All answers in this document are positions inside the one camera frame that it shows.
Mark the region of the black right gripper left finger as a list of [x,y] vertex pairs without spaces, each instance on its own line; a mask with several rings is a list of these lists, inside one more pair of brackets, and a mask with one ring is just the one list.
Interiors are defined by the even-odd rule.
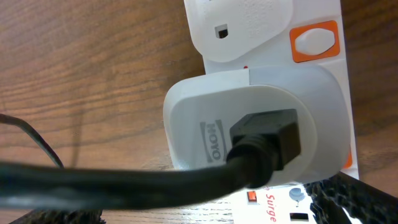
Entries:
[[10,224],[105,224],[102,210],[33,210]]

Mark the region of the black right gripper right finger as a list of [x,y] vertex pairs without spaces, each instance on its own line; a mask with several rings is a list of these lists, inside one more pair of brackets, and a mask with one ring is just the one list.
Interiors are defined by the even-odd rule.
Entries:
[[304,185],[317,223],[397,223],[397,198],[339,172]]

